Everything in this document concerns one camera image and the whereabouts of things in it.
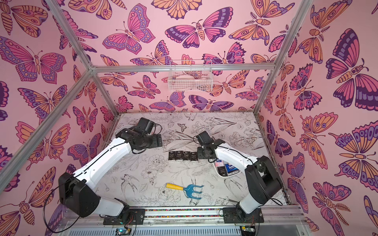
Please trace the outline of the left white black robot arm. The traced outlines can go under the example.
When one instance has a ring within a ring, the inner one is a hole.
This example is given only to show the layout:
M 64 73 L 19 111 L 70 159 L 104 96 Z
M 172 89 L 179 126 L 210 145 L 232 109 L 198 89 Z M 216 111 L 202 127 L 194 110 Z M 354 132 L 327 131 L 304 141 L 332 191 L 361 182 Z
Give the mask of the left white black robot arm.
M 60 203 L 81 218 L 92 214 L 110 217 L 127 214 L 125 202 L 101 197 L 94 189 L 124 156 L 162 147 L 161 135 L 155 132 L 157 126 L 155 122 L 141 118 L 137 125 L 120 130 L 110 144 L 82 168 L 73 174 L 61 175 L 58 186 Z

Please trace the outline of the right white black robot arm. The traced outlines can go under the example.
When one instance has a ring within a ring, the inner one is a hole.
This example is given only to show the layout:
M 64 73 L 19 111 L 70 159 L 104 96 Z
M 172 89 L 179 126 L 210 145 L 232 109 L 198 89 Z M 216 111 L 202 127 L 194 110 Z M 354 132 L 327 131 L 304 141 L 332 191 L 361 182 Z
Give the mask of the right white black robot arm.
M 280 175 L 270 158 L 242 153 L 224 140 L 214 140 L 206 131 L 196 135 L 195 140 L 200 145 L 199 157 L 209 161 L 222 160 L 244 173 L 249 193 L 236 205 L 236 211 L 242 216 L 251 215 L 282 189 Z

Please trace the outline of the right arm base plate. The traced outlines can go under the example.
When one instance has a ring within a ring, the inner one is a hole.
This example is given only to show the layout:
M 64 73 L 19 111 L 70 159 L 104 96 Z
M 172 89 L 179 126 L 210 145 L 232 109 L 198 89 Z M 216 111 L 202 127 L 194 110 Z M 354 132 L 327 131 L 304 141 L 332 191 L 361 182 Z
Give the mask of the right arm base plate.
M 225 223 L 233 224 L 254 224 L 264 223 L 264 218 L 260 208 L 256 208 L 251 213 L 245 213 L 237 207 L 224 207 L 222 209 L 223 220 Z

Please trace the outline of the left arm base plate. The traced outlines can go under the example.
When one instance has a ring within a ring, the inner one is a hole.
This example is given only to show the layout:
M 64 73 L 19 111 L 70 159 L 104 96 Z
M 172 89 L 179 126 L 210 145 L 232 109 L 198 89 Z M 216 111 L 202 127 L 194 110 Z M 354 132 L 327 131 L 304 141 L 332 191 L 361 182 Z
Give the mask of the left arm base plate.
M 144 208 L 131 208 L 123 211 L 119 216 L 106 216 L 103 225 L 142 225 L 145 219 Z

